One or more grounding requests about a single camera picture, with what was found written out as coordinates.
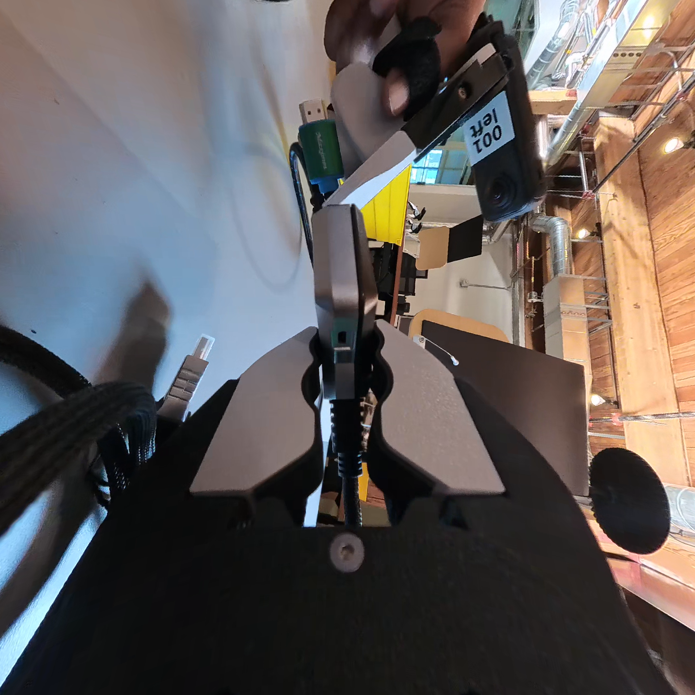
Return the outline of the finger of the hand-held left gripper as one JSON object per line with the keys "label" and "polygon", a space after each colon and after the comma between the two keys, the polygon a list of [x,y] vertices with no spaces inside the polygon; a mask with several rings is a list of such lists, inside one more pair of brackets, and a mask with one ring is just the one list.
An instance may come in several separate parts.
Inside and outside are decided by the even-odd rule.
{"label": "finger of the hand-held left gripper", "polygon": [[412,162],[412,160],[366,161],[348,177],[347,202],[369,203]]}
{"label": "finger of the hand-held left gripper", "polygon": [[418,150],[399,130],[348,177],[325,206],[366,206],[415,160]]}

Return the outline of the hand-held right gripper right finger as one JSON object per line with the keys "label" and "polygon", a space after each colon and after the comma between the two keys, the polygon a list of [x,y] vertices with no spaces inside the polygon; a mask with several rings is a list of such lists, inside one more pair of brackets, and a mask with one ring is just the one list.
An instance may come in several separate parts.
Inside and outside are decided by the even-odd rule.
{"label": "hand-held right gripper right finger", "polygon": [[386,496],[505,492],[453,374],[384,320],[375,371],[384,392],[369,438],[369,474]]}

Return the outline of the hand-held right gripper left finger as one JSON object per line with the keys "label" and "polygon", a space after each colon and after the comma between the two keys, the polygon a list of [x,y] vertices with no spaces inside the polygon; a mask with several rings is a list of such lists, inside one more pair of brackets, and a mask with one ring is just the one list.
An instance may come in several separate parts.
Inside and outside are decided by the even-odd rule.
{"label": "hand-held right gripper left finger", "polygon": [[195,496],[308,497],[323,477],[317,328],[239,378],[190,485]]}

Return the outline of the yellow plastic bin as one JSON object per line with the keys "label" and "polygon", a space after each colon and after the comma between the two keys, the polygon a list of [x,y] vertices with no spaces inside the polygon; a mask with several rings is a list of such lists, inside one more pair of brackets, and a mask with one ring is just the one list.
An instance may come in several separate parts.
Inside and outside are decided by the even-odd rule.
{"label": "yellow plastic bin", "polygon": [[401,246],[411,175],[409,166],[361,209],[368,239]]}

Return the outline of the braided HDMI cable green plugs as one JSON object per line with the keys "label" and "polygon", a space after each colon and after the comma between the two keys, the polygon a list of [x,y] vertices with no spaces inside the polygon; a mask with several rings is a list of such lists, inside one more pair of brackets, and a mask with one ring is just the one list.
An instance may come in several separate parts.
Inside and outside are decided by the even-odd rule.
{"label": "braided HDMI cable green plugs", "polygon": [[314,263],[313,234],[302,177],[306,178],[312,212],[319,211],[337,191],[344,178],[336,123],[324,100],[306,100],[299,105],[302,124],[298,140],[291,144],[288,159],[308,257]]}

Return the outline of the person's left hand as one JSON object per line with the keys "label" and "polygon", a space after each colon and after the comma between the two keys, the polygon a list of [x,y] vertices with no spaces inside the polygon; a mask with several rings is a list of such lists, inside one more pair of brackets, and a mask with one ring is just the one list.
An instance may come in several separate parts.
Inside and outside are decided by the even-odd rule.
{"label": "person's left hand", "polygon": [[386,114],[409,119],[455,74],[484,1],[334,1],[325,50],[340,72],[365,63],[382,78]]}

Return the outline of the small black wooden panel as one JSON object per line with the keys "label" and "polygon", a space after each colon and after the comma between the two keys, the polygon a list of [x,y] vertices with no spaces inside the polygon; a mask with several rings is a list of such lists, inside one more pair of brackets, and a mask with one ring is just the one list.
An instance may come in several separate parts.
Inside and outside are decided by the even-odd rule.
{"label": "small black wooden panel", "polygon": [[448,263],[482,254],[484,219],[477,215],[454,227],[426,228],[419,232],[417,271],[436,270]]}

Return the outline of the black board with wooden rim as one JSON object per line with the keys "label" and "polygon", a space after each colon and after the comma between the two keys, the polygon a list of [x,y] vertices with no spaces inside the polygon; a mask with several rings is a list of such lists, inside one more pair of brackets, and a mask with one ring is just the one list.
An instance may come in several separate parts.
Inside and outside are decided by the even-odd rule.
{"label": "black board with wooden rim", "polygon": [[426,308],[409,337],[510,422],[575,496],[589,493],[585,371],[509,342],[497,326]]}

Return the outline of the silver air duct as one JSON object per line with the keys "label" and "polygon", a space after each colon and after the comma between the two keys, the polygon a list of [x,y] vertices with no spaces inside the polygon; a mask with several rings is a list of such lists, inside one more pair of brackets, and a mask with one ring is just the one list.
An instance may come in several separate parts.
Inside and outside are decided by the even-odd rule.
{"label": "silver air duct", "polygon": [[573,274],[573,257],[569,222],[561,216],[535,214],[531,228],[548,238],[550,277]]}

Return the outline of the metal air handler box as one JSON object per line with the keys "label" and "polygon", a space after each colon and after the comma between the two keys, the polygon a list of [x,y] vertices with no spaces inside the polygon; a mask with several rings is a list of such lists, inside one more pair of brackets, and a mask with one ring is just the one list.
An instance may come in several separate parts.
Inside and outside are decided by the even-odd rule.
{"label": "metal air handler box", "polygon": [[543,287],[545,353],[583,367],[592,377],[589,336],[612,322],[604,277],[558,274]]}

